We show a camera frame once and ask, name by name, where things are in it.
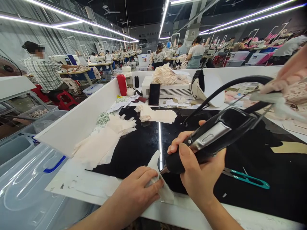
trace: red bottle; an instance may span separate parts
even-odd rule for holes
[[[123,74],[117,75],[117,82],[119,86],[119,91],[122,96],[127,96],[127,85],[126,85],[126,77]]]

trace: smartphone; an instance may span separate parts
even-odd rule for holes
[[[159,105],[160,87],[161,87],[161,84],[154,84],[154,83],[150,84],[149,98],[148,98],[149,105]]]

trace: led light strip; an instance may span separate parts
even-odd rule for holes
[[[280,6],[286,5],[286,4],[291,3],[291,2],[294,2],[294,1],[297,1],[297,0],[288,0],[288,1],[285,1],[285,2],[282,2],[282,3],[279,3],[279,4],[274,5],[274,6],[271,6],[271,7],[269,7],[269,8],[266,8],[266,9],[263,9],[263,10],[261,10],[261,11],[255,12],[255,13],[253,13],[253,14],[246,15],[246,16],[244,16],[244,17],[242,17],[242,18],[238,18],[238,19],[235,19],[235,20],[233,20],[233,21],[227,22],[227,23],[225,23],[225,24],[222,24],[222,25],[213,27],[213,28],[211,28],[211,29],[209,29],[209,30],[214,30],[214,29],[217,29],[217,28],[220,28],[220,27],[223,27],[223,26],[227,26],[227,25],[232,24],[232,23],[235,23],[235,22],[237,22],[237,21],[241,21],[241,20],[243,20],[243,19],[247,19],[247,18],[250,18],[250,17],[252,17],[252,16],[255,16],[255,15],[258,15],[258,14],[261,14],[261,13],[264,13],[264,12],[267,12],[267,11],[270,11],[270,10],[273,10],[273,9],[275,9],[275,8],[278,8],[278,7],[280,7]]]
[[[166,12],[167,12],[167,8],[168,7],[169,7],[169,0],[166,0],[165,9],[164,9],[163,16],[162,16],[162,21],[161,21],[161,28],[160,28],[160,33],[159,33],[159,39],[160,39],[160,36],[161,36],[161,33],[162,33],[162,28],[163,28],[163,24],[164,24],[164,20],[165,20],[165,16],[166,16]]]
[[[244,25],[244,24],[248,24],[248,23],[251,23],[251,22],[254,22],[254,21],[259,21],[259,20],[262,20],[262,19],[265,19],[265,18],[269,18],[269,17],[275,16],[275,15],[278,15],[278,14],[282,14],[282,13],[291,11],[291,10],[295,10],[297,8],[304,7],[306,5],[307,5],[307,3],[302,4],[302,5],[298,5],[298,6],[295,6],[295,7],[292,7],[292,8],[288,8],[288,9],[285,9],[285,10],[282,10],[282,11],[278,11],[278,12],[275,12],[275,13],[272,13],[272,14],[260,17],[260,18],[255,18],[253,20],[242,22],[242,23],[239,23],[239,24],[236,24],[236,25],[233,25],[233,26],[229,26],[229,27],[225,27],[225,28],[222,28],[222,29],[219,29],[219,30],[211,31],[211,32],[208,32],[208,33],[201,32],[199,35],[213,34],[213,33],[220,32],[220,31],[223,31],[223,30],[227,30],[227,29],[230,29],[230,28],[238,27],[238,26],[241,26],[241,25]]]
[[[42,27],[48,27],[48,28],[52,28],[52,29],[69,31],[69,32],[77,33],[77,34],[84,34],[84,35],[89,35],[89,36],[93,36],[93,37],[99,37],[99,38],[110,39],[110,40],[115,40],[115,41],[119,41],[119,42],[125,42],[124,40],[119,40],[119,39],[116,39],[116,38],[105,37],[105,36],[101,36],[101,35],[98,35],[98,34],[92,34],[92,33],[79,31],[79,30],[72,30],[72,29],[66,29],[66,28],[62,28],[62,27],[56,27],[56,26],[52,26],[52,25],[49,25],[49,24],[45,24],[45,23],[34,22],[34,21],[30,21],[30,20],[26,20],[26,19],[20,19],[20,18],[17,18],[17,17],[15,18],[15,17],[2,15],[2,14],[0,14],[0,19],[7,19],[7,20],[11,20],[11,21],[27,23],[27,24],[36,25],[36,26],[42,26]]]
[[[128,35],[125,35],[125,34],[122,34],[122,33],[120,33],[120,32],[117,32],[117,31],[112,30],[112,29],[110,29],[110,28],[108,28],[108,27],[104,27],[104,26],[102,26],[102,25],[100,25],[100,24],[96,24],[96,23],[93,23],[93,22],[84,20],[84,19],[82,19],[82,18],[80,18],[80,17],[76,17],[76,16],[74,16],[74,15],[72,15],[72,14],[69,14],[69,13],[67,13],[67,12],[61,11],[61,10],[55,8],[55,7],[52,7],[52,6],[48,5],[48,4],[39,2],[39,1],[37,1],[37,0],[24,0],[24,1],[29,2],[29,3],[32,3],[32,4],[35,4],[35,5],[38,5],[38,6],[41,6],[41,7],[43,7],[43,8],[49,9],[49,10],[51,10],[51,11],[57,12],[57,13],[59,13],[59,14],[65,15],[65,16],[70,17],[70,18],[73,18],[73,19],[75,19],[75,20],[82,21],[82,22],[84,22],[84,23],[86,23],[86,24],[89,24],[89,25],[91,25],[91,26],[99,27],[99,28],[101,28],[101,29],[110,31],[110,32],[112,32],[112,33],[115,33],[115,34],[124,36],[124,37],[126,37],[126,38],[131,39],[131,40],[134,40],[134,42],[138,42],[138,41],[139,41],[139,40],[137,40],[137,39],[135,39],[135,38],[129,37]]]

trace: checkered shirt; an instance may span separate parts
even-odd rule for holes
[[[63,83],[58,73],[62,64],[54,61],[33,61],[29,58],[24,61],[24,65],[45,90],[55,90]]]

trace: fluorescent light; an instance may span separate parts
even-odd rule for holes
[[[237,22],[237,21],[241,21],[241,20],[243,20],[243,19],[250,18],[250,17],[252,17],[252,16],[255,16],[255,15],[258,15],[258,14],[261,14],[261,13],[264,13],[264,12],[267,12],[267,11],[270,11],[270,10],[272,10],[272,9],[278,8],[278,7],[280,7],[280,6],[286,5],[286,4],[291,3],[291,2],[294,2],[294,1],[296,1],[296,0],[288,0],[288,1],[285,1],[285,2],[282,2],[282,3],[279,3],[279,4],[274,5],[274,6],[271,6],[271,7],[269,7],[269,8],[266,8],[266,9],[263,9],[263,10],[261,10],[261,11],[255,12],[255,13],[253,13],[253,14],[250,14],[250,15],[244,16],[244,17],[242,17],[242,18],[238,18],[238,19],[236,19],[236,20],[227,22],[227,23],[225,23],[225,24],[222,24],[222,25],[213,27],[213,28],[211,28],[210,30],[214,30],[214,29],[217,29],[217,28],[220,28],[220,27],[223,27],[223,26],[227,26],[227,25],[232,24],[232,23],[235,23],[235,22]]]
[[[27,24],[32,24],[32,25],[36,25],[36,26],[48,27],[48,28],[52,28],[52,29],[65,30],[65,31],[69,31],[69,32],[77,33],[77,34],[84,34],[84,35],[89,35],[89,36],[93,36],[93,37],[99,37],[99,38],[104,38],[104,39],[110,39],[110,40],[115,40],[115,41],[119,41],[119,42],[124,42],[124,40],[119,40],[119,39],[116,39],[116,38],[105,37],[105,36],[102,36],[102,35],[92,34],[92,33],[84,32],[84,31],[80,31],[80,30],[72,30],[72,29],[67,29],[67,28],[62,28],[62,27],[55,27],[55,26],[51,26],[51,25],[46,24],[46,23],[34,22],[34,21],[30,21],[30,20],[26,20],[26,19],[20,19],[20,18],[15,18],[15,17],[7,16],[7,15],[1,15],[0,14],[0,18],[11,20],[11,21],[27,23]]]
[[[260,17],[260,18],[255,18],[253,20],[242,22],[242,23],[239,23],[239,24],[236,24],[236,25],[233,25],[233,26],[229,26],[229,27],[225,27],[225,28],[222,28],[222,29],[219,29],[219,30],[211,31],[208,34],[213,34],[213,33],[216,33],[216,32],[223,31],[223,30],[227,30],[227,29],[230,29],[230,28],[234,28],[234,27],[238,27],[238,26],[241,26],[241,25],[244,25],[244,24],[248,24],[248,23],[251,23],[251,22],[254,22],[254,21],[259,21],[259,20],[262,20],[262,19],[265,19],[265,18],[269,18],[269,17],[275,16],[275,15],[278,15],[278,14],[282,14],[282,13],[291,11],[291,10],[295,10],[297,8],[304,7],[306,5],[307,5],[307,3],[302,4],[302,5],[298,5],[298,6],[295,6],[295,7],[292,7],[292,8],[288,8],[288,9],[285,9],[285,10],[282,10],[282,11],[278,11],[278,12],[275,12],[275,13],[272,13],[272,14],[268,14],[268,15]]]
[[[172,1],[170,2],[171,5],[174,5],[174,4],[182,4],[182,3],[189,3],[189,2],[197,2],[197,1],[200,1],[200,0],[178,0],[178,1]]]
[[[84,23],[86,23],[86,24],[89,24],[89,25],[91,25],[91,26],[97,26],[97,27],[99,27],[99,28],[101,28],[101,29],[108,30],[108,31],[110,31],[110,32],[112,32],[112,33],[115,33],[115,34],[124,36],[124,37],[129,38],[129,39],[132,39],[132,40],[134,40],[134,41],[137,41],[137,42],[139,41],[139,40],[137,40],[137,39],[135,39],[135,38],[129,37],[129,36],[125,35],[125,34],[122,34],[122,33],[120,33],[120,32],[117,32],[117,31],[115,31],[115,30],[112,30],[112,29],[110,29],[110,28],[104,27],[104,26],[102,26],[102,25],[100,25],[100,24],[92,23],[92,22],[90,22],[90,21],[88,21],[88,20],[84,20],[84,19],[82,19],[82,18],[80,18],[80,17],[76,17],[76,16],[74,16],[74,15],[72,15],[72,14],[69,14],[69,13],[64,12],[64,11],[62,11],[62,10],[59,10],[59,9],[57,9],[57,8],[55,8],[55,7],[52,7],[52,6],[50,6],[50,5],[46,4],[46,3],[42,3],[42,2],[37,1],[37,0],[24,0],[24,1],[27,1],[27,2],[29,2],[29,3],[32,3],[32,4],[35,4],[35,5],[38,5],[38,6],[41,6],[41,7],[43,7],[43,8],[49,9],[49,10],[51,10],[51,11],[57,12],[57,13],[59,13],[59,14],[65,15],[65,16],[70,17],[70,18],[73,18],[73,19],[75,19],[75,20],[82,21],[82,22],[84,22]]]
[[[161,21],[161,28],[160,28],[160,33],[159,33],[159,39],[160,39],[160,36],[161,36],[161,33],[162,33],[162,28],[163,28],[163,24],[164,24],[164,20],[165,20],[165,16],[166,16],[166,12],[167,12],[167,8],[168,7],[169,7],[169,0],[166,0],[165,9],[164,9],[163,16],[162,16],[162,21]]]
[[[63,26],[71,26],[71,25],[76,25],[76,24],[80,24],[82,23],[82,21],[73,21],[73,22],[67,22],[67,23],[59,23],[59,24],[55,24],[52,25],[53,27],[63,27]]]

